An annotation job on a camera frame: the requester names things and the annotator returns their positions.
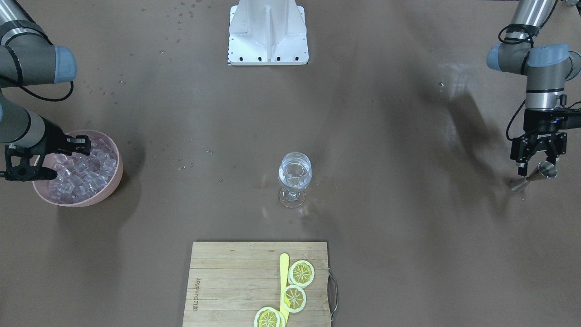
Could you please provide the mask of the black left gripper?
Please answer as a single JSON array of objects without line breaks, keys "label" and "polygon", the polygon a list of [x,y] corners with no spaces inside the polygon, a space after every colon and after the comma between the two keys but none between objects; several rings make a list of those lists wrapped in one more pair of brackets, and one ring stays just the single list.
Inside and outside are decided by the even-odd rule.
[{"label": "black left gripper", "polygon": [[528,176],[528,162],[538,152],[545,152],[547,161],[556,166],[565,153],[565,134],[560,132],[562,123],[568,117],[568,110],[525,109],[521,136],[511,141],[510,158],[517,163],[517,174]]}]

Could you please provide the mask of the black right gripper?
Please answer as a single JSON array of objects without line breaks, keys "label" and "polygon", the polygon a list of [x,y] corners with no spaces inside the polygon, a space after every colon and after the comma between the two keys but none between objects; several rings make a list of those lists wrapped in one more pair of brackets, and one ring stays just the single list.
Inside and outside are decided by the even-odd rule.
[{"label": "black right gripper", "polygon": [[89,156],[89,137],[73,137],[42,117],[5,118],[6,171],[1,178],[7,181],[27,182],[54,180],[58,173],[43,166],[46,155],[78,153]]}]

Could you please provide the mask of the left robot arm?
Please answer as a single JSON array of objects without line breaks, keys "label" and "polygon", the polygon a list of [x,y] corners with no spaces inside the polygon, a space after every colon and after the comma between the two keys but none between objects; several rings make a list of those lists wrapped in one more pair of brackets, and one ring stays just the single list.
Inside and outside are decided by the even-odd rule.
[{"label": "left robot arm", "polygon": [[486,58],[491,69],[526,77],[525,99],[517,109],[524,114],[523,134],[511,137],[506,130],[510,158],[523,177],[536,153],[544,152],[555,165],[566,153],[566,131],[580,127],[580,103],[568,105],[565,94],[565,83],[580,75],[580,53],[568,44],[535,44],[557,5],[556,0],[521,0]]}]

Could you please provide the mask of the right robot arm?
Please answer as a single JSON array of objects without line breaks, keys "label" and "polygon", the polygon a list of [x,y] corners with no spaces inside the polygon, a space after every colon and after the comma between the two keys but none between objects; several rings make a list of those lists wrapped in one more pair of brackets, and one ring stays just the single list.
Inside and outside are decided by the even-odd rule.
[{"label": "right robot arm", "polygon": [[[71,50],[54,45],[45,31],[16,0],[0,3],[1,87],[29,93],[31,85],[70,83],[74,89],[77,63]],[[46,155],[89,155],[88,136],[69,136],[31,110],[0,99],[0,142],[5,147],[8,181],[54,180],[57,173],[43,165]]]}]

